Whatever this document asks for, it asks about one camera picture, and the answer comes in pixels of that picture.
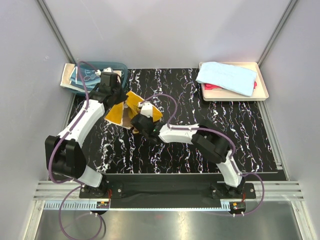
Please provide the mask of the yellow bear towel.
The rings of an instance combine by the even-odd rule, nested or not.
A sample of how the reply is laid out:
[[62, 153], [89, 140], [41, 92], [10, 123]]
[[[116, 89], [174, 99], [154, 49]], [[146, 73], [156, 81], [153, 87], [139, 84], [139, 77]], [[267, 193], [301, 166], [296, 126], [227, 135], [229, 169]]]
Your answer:
[[[131, 124], [131, 119], [139, 114], [138, 102], [145, 102], [136, 93], [129, 91], [127, 93], [127, 100], [125, 102], [116, 102], [116, 92], [108, 100], [108, 106], [110, 107], [109, 112], [106, 114], [104, 119], [114, 125], [120, 126], [125, 129], [133, 129], [135, 134], [139, 133]], [[153, 106], [153, 121], [160, 121], [163, 117], [161, 111]]]

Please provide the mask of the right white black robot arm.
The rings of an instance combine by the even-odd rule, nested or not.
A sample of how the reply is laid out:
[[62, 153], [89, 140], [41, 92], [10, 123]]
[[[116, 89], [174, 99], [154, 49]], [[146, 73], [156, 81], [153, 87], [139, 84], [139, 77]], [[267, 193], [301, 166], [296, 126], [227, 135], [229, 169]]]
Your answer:
[[183, 143], [193, 145], [208, 162], [214, 163], [223, 176], [224, 186], [215, 190], [223, 198], [240, 198], [246, 180], [234, 160], [235, 144], [225, 134], [214, 129], [208, 120], [193, 125], [173, 125], [153, 122], [152, 117], [138, 114], [130, 121], [153, 144]]

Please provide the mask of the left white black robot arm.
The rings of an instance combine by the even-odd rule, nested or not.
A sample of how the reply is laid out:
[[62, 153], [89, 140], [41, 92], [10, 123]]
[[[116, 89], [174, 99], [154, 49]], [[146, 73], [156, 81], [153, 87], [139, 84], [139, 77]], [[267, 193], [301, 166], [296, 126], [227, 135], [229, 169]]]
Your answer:
[[61, 175], [67, 181], [75, 181], [90, 187], [90, 192], [97, 198], [108, 193], [108, 186], [103, 182], [103, 175], [87, 164], [83, 153], [83, 143], [95, 123], [107, 114], [113, 106], [127, 100], [121, 85], [120, 76], [106, 68], [96, 71], [100, 82], [86, 92], [86, 100], [80, 112], [69, 125], [56, 136], [48, 136], [45, 140], [46, 166], [49, 178], [55, 184], [64, 183], [56, 180], [54, 175]]

